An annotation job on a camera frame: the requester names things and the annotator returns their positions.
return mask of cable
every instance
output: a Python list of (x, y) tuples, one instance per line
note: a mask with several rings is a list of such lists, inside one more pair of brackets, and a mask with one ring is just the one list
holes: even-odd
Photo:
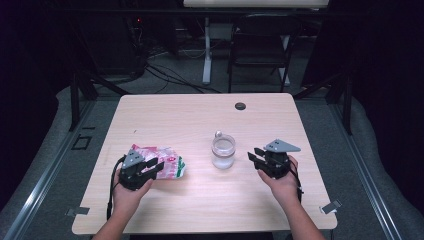
[[(156, 72), (158, 72), (158, 73), (160, 73), (160, 74), (162, 74), (162, 75), (165, 75), (165, 76), (167, 76), (167, 77), (169, 77), (169, 78), (172, 78), (172, 79), (174, 79), (174, 80), (178, 81), (178, 83), (173, 82), (173, 81), (170, 81), (171, 83), (180, 84), (180, 85), (186, 85), (186, 86), (192, 87), (193, 89), (195, 89), (196, 91), (198, 91), (198, 92), (200, 92), (200, 93), (204, 93), (204, 92), (203, 92), (203, 91), (201, 91), (200, 89), (208, 90), (208, 91), (212, 91), (212, 92), (215, 92), (215, 93), (221, 93), (221, 92), (219, 92), (218, 90), (215, 90), (215, 89), (210, 88), (210, 87), (204, 87), (204, 86), (199, 86), (199, 85), (192, 84), (192, 83), (188, 82), (186, 79), (184, 79), (182, 76), (180, 76), (178, 73), (176, 73), (174, 70), (172, 70), (172, 69), (170, 69), (170, 68), (167, 68), (167, 67), (165, 67), (165, 66), (161, 66), (161, 65), (158, 65), (158, 64), (156, 64), (156, 66), (154, 66), (154, 65), (148, 64), (148, 67), (152, 68), (153, 70), (155, 70)], [(172, 73), (173, 73), (173, 74), (175, 74), (178, 78), (176, 78), (176, 77), (174, 77), (174, 76), (170, 76), (170, 75), (168, 75), (167, 73), (165, 73), (165, 72), (163, 72), (162, 70), (158, 69), (158, 67), (160, 67), (160, 68), (164, 68), (164, 69), (166, 69), (166, 70), (168, 70), (168, 71), (172, 72)]]
[(125, 160), (125, 155), (122, 158), (120, 158), (116, 162), (115, 166), (113, 167), (112, 177), (111, 177), (111, 180), (110, 180), (109, 202), (107, 204), (107, 210), (106, 210), (106, 220), (109, 220), (110, 216), (112, 215), (112, 206), (113, 206), (112, 205), (112, 195), (113, 195), (113, 190), (119, 184), (119, 183), (117, 183), (115, 186), (113, 185), (113, 182), (115, 180), (116, 169), (118, 168), (118, 165), (120, 163), (124, 162), (124, 160)]

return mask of dark background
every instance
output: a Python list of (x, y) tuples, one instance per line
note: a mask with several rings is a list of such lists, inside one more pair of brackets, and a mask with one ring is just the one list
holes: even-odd
[[(384, 2), (380, 1), (380, 6), (385, 6)], [(423, 213), (424, 22), (421, 15), (424, 6), (418, 0), (391, 4), (394, 1), (388, 6), (395, 7), (374, 12), (381, 18), (361, 24), (324, 22), (304, 84), (319, 82), (343, 68), (355, 42), (361, 41), (357, 37), (369, 43), (354, 75), (354, 96), (364, 106), (374, 127), (386, 171), (404, 196)], [(87, 29), (70, 28), (60, 16), (47, 15), (37, 1), (1, 5), (0, 207), (3, 208), (49, 130), (58, 106), (56, 93), (69, 86), (76, 68), (98, 72), (99, 66), (91, 61), (89, 46), (78, 39)], [(364, 12), (369, 7), (360, 1), (333, 0), (330, 11)], [(132, 57), (128, 46), (120, 46), (127, 48), (120, 51), (122, 54)]]

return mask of wooden table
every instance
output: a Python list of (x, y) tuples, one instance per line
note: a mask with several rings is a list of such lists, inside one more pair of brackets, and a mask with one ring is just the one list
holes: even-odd
[(184, 0), (186, 7), (325, 8), (328, 0)]
[[(184, 0), (188, 8), (326, 8), (329, 0)], [(205, 64), (203, 67), (203, 84), (211, 83), (212, 56), (210, 46), (210, 22), (205, 18)], [(279, 69), (281, 80), (284, 68)]]
[[(243, 102), (245, 110), (235, 104)], [(236, 140), (234, 165), (213, 166), (211, 143), (217, 130)], [(273, 94), (176, 94), (122, 97), (77, 215), (75, 234), (94, 234), (106, 222), (110, 175), (132, 144), (170, 146), (187, 165), (177, 180), (156, 180), (125, 233), (212, 233), (288, 230), (287, 218), (257, 175), (247, 152), (279, 138), (301, 148), (302, 205), (319, 229), (337, 225), (293, 98)]]

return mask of forearm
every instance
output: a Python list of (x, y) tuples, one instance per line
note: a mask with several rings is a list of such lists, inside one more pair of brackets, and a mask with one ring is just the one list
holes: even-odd
[(324, 239), (297, 198), (279, 200), (286, 213), (294, 240)]
[(112, 214), (93, 239), (120, 239), (129, 220), (126, 216)]

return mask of glass cup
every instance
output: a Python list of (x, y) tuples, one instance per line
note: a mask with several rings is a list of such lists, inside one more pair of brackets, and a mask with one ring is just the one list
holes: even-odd
[(212, 141), (212, 163), (219, 169), (227, 169), (234, 163), (234, 153), (236, 152), (236, 141), (230, 135), (221, 131), (215, 133)]

